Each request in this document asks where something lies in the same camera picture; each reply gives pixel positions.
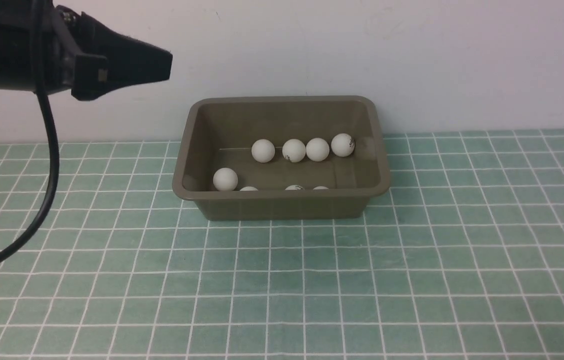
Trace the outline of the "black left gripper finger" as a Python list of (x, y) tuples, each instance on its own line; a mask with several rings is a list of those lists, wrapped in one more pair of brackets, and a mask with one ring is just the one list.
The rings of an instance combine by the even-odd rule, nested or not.
[(87, 13), (55, 7), (55, 59), (61, 84), (79, 101), (170, 79), (170, 51), (120, 34)]

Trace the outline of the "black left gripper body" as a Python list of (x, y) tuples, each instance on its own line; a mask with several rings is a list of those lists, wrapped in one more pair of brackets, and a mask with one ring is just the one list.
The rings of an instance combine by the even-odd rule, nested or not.
[[(81, 84), (74, 80), (75, 53), (79, 50), (53, 28), (59, 19), (68, 33), (77, 38), (82, 16), (65, 6), (55, 6), (44, 1), (42, 16), (42, 71), (49, 93), (68, 91), (74, 96), (83, 94)], [(35, 91), (30, 54), (32, 27), (32, 2), (30, 0), (0, 0), (0, 90)]]

